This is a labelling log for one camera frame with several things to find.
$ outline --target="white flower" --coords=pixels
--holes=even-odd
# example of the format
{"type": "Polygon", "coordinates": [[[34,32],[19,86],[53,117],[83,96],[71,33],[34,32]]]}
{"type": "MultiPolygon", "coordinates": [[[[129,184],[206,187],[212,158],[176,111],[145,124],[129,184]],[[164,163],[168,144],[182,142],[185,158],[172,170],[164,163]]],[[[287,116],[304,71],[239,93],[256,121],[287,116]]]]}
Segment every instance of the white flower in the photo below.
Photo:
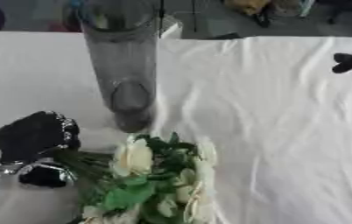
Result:
{"type": "Polygon", "coordinates": [[[207,161],[211,166],[218,163],[217,151],[210,138],[202,137],[198,140],[198,152],[203,161],[207,161]]]}
{"type": "Polygon", "coordinates": [[[136,224],[139,217],[139,211],[140,205],[137,205],[122,214],[104,218],[103,224],[136,224]]]}
{"type": "Polygon", "coordinates": [[[137,175],[151,172],[153,154],[144,139],[127,141],[127,145],[118,147],[115,160],[111,161],[111,170],[121,177],[127,177],[131,173],[137,175]]]}
{"type": "Polygon", "coordinates": [[[194,190],[195,181],[195,171],[191,169],[184,169],[173,181],[175,186],[180,186],[176,189],[176,199],[178,202],[186,204],[189,201],[191,193],[194,190]]]}
{"type": "Polygon", "coordinates": [[[194,164],[197,182],[183,213],[184,222],[210,223],[215,219],[215,171],[207,160],[195,158],[194,164]]]}
{"type": "Polygon", "coordinates": [[[178,202],[186,204],[190,198],[191,198],[191,193],[193,193],[194,187],[191,185],[186,185],[179,187],[176,190],[176,197],[178,202]]]}
{"type": "Polygon", "coordinates": [[[94,206],[87,206],[84,208],[84,213],[82,215],[86,220],[80,224],[136,224],[139,209],[140,206],[135,206],[133,209],[124,213],[116,214],[112,217],[104,217],[104,213],[99,213],[102,211],[101,209],[94,206]]]}
{"type": "Polygon", "coordinates": [[[96,206],[85,206],[83,208],[82,217],[84,219],[102,217],[104,215],[104,213],[105,213],[105,211],[102,210],[99,207],[96,207],[96,206]]]}
{"type": "Polygon", "coordinates": [[[166,195],[165,198],[157,205],[157,210],[165,217],[172,217],[175,215],[175,210],[178,206],[174,202],[172,195],[166,195]]]}
{"type": "Polygon", "coordinates": [[[83,224],[105,224],[101,217],[97,218],[88,218],[82,222],[83,224]]]}

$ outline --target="table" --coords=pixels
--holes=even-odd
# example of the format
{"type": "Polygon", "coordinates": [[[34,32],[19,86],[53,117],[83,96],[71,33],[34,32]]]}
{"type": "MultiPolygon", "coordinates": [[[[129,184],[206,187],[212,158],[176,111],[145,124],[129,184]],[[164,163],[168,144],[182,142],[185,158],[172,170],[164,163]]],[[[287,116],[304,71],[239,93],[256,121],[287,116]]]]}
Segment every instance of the table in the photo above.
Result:
{"type": "MultiPolygon", "coordinates": [[[[352,38],[158,43],[152,133],[216,143],[219,223],[352,223],[352,73],[331,73],[336,52],[352,53],[352,38]]],[[[76,119],[86,149],[126,137],[82,35],[0,32],[0,125],[43,109],[76,119]]],[[[74,196],[1,179],[0,224],[63,224],[74,196]]]]}

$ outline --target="artificial flower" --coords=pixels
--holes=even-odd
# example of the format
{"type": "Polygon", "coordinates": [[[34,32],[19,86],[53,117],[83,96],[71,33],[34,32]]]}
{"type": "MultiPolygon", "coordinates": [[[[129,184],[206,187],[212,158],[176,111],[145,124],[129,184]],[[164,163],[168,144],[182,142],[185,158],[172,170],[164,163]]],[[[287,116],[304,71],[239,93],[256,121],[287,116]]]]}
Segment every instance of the artificial flower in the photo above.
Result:
{"type": "Polygon", "coordinates": [[[102,217],[104,215],[104,213],[105,213],[105,211],[97,206],[85,206],[83,208],[82,217],[84,219],[97,218],[97,217],[102,217]]]}
{"type": "Polygon", "coordinates": [[[165,198],[157,205],[157,210],[167,218],[174,216],[174,211],[177,209],[178,205],[173,200],[173,196],[170,194],[166,195],[165,198]]]}
{"type": "Polygon", "coordinates": [[[197,144],[200,158],[203,161],[207,161],[210,165],[216,166],[218,163],[218,157],[213,142],[211,142],[208,137],[203,137],[197,144]]]}
{"type": "Polygon", "coordinates": [[[173,181],[173,184],[179,187],[176,189],[176,199],[178,202],[186,204],[191,198],[191,193],[194,190],[195,176],[194,170],[184,169],[173,181]]]}
{"type": "Polygon", "coordinates": [[[153,164],[152,157],[152,151],[144,139],[129,141],[127,145],[118,147],[115,160],[110,162],[111,170],[120,177],[128,177],[131,173],[148,174],[153,164]]]}
{"type": "Polygon", "coordinates": [[[195,158],[194,164],[197,182],[187,202],[183,214],[184,221],[209,223],[214,219],[212,203],[215,196],[215,172],[212,163],[207,160],[195,158]]]}

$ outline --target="green leaf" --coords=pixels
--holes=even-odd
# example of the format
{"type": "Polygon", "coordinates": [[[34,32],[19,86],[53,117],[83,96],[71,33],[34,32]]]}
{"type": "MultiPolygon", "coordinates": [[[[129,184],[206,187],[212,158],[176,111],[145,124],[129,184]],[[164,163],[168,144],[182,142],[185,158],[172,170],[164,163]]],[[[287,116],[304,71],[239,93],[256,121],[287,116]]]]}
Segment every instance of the green leaf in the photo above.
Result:
{"type": "Polygon", "coordinates": [[[169,149],[169,144],[162,141],[159,137],[150,138],[147,141],[147,146],[151,148],[154,152],[161,152],[162,150],[169,149]]]}
{"type": "Polygon", "coordinates": [[[136,176],[132,178],[125,178],[122,181],[127,186],[140,186],[147,183],[147,176],[136,176]]]}
{"type": "Polygon", "coordinates": [[[173,132],[169,144],[177,144],[180,141],[179,136],[176,132],[173,132]]]}
{"type": "Polygon", "coordinates": [[[150,135],[142,134],[142,135],[138,135],[138,136],[135,137],[135,141],[137,141],[139,139],[144,139],[147,142],[147,140],[150,139],[150,135]]]}
{"type": "Polygon", "coordinates": [[[136,204],[144,203],[155,193],[155,185],[147,182],[145,185],[130,185],[125,188],[115,187],[111,189],[103,206],[106,210],[128,209],[136,204]]]}

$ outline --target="rose petal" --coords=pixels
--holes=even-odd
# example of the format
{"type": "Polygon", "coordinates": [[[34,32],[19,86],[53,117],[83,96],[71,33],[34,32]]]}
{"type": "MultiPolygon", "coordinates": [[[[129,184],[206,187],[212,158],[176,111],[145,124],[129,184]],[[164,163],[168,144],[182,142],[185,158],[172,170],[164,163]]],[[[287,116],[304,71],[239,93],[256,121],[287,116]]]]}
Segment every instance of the rose petal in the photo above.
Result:
{"type": "Polygon", "coordinates": [[[127,177],[130,175],[130,167],[128,164],[128,148],[124,145],[121,145],[117,148],[115,153],[114,161],[109,162],[111,171],[114,172],[117,176],[127,177]]]}
{"type": "Polygon", "coordinates": [[[180,203],[187,203],[191,198],[191,193],[193,190],[194,188],[191,185],[179,187],[176,190],[177,201],[180,203]]]}
{"type": "Polygon", "coordinates": [[[177,209],[176,202],[171,197],[165,197],[158,205],[157,210],[164,215],[165,217],[169,218],[174,216],[174,210],[177,209]]]}

